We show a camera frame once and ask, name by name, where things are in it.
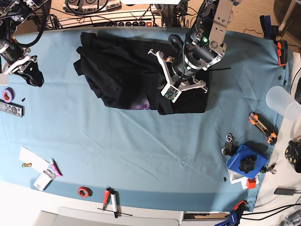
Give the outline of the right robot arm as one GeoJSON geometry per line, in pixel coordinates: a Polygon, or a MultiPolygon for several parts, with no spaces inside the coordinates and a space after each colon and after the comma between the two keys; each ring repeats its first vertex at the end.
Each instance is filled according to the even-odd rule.
{"type": "Polygon", "coordinates": [[[47,22],[45,0],[14,0],[0,11],[0,59],[5,64],[0,64],[1,76],[18,75],[27,84],[41,87],[44,77],[39,70],[37,56],[30,56],[30,47],[35,45],[44,32],[47,22]],[[42,10],[42,25],[34,41],[23,44],[18,42],[13,34],[17,27],[36,10],[42,10]]]}

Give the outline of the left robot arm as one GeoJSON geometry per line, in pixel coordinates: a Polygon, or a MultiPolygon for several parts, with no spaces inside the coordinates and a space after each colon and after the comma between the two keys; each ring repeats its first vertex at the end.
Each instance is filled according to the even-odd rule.
{"type": "Polygon", "coordinates": [[[239,4],[239,0],[203,1],[185,39],[175,34],[168,37],[170,46],[178,53],[177,57],[165,57],[161,51],[149,50],[149,54],[157,57],[166,79],[162,96],[175,103],[184,91],[208,91],[206,82],[197,79],[196,75],[224,57],[227,47],[224,38],[233,19],[232,8],[239,4]]]}

